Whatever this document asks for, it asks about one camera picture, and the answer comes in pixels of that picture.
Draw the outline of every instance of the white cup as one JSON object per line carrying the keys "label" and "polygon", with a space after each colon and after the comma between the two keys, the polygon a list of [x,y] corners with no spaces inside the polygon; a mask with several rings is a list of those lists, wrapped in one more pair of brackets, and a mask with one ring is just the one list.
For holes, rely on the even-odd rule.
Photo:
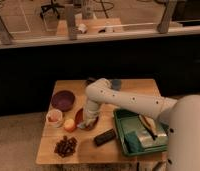
{"label": "white cup", "polygon": [[84,34],[87,32],[88,28],[85,24],[82,23],[82,24],[79,24],[78,30],[81,31],[82,34]]}
{"label": "white cup", "polygon": [[109,22],[106,22],[105,32],[106,33],[113,33],[114,32],[114,27]]}
{"label": "white cup", "polygon": [[62,111],[58,109],[49,110],[46,115],[46,122],[54,128],[60,127],[63,124]]}

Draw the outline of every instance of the wooden table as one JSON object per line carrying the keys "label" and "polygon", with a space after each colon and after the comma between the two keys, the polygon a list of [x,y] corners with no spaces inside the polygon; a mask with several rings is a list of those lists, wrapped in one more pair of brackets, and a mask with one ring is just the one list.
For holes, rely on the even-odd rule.
{"label": "wooden table", "polygon": [[[72,110],[64,113],[65,118],[74,118],[76,112],[83,107],[86,96],[84,80],[57,81],[54,93],[60,90],[70,90],[75,96],[75,104]],[[160,95],[157,85],[153,79],[122,80],[121,91],[136,92],[149,95]],[[125,157],[118,140],[112,140],[100,147],[95,147],[93,138],[111,128],[115,129],[113,119],[113,109],[117,106],[103,104],[99,121],[91,131],[77,129],[73,133],[67,133],[62,127],[53,128],[47,123],[43,129],[43,134],[36,158],[37,164],[79,164],[79,163],[121,163],[137,161],[164,161],[166,152],[153,153],[138,157]],[[76,152],[69,157],[61,158],[54,153],[56,142],[62,139],[63,135],[69,138],[74,136],[78,140]]]}
{"label": "wooden table", "polygon": [[[87,33],[86,34],[98,34],[98,31],[105,28],[106,23],[109,23],[110,26],[113,26],[114,32],[123,32],[122,23],[119,18],[108,18],[108,19],[76,19],[76,26],[78,27],[79,24],[83,23],[87,26]],[[60,20],[57,26],[57,36],[67,36],[68,29],[66,20]]]}

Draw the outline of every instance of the remote control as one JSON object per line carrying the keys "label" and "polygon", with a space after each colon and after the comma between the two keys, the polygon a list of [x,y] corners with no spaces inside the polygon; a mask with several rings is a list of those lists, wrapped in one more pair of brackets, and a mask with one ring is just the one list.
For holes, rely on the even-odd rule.
{"label": "remote control", "polygon": [[116,138],[116,133],[115,133],[114,129],[110,129],[100,135],[97,135],[94,138],[94,142],[97,146],[100,146],[114,138]]}

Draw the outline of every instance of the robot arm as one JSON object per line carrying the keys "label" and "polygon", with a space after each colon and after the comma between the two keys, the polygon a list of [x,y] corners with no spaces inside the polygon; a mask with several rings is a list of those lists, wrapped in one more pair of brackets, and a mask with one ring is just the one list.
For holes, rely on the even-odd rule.
{"label": "robot arm", "polygon": [[161,96],[115,91],[111,90],[110,87],[110,81],[99,79],[86,88],[87,101],[84,107],[86,126],[95,121],[102,103],[114,104],[168,124],[170,109],[177,100]]}
{"label": "robot arm", "polygon": [[86,88],[83,109],[86,125],[92,124],[102,103],[111,103],[169,125],[167,171],[200,171],[200,96],[179,100],[119,92],[106,79]]}

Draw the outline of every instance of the white bowl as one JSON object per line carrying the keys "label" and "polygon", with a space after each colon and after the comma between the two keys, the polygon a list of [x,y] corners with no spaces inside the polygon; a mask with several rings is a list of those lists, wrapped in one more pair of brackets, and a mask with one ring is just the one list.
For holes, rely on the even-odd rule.
{"label": "white bowl", "polygon": [[51,109],[48,111],[46,115],[46,122],[55,127],[58,128],[62,126],[63,124],[63,113],[59,109]]}

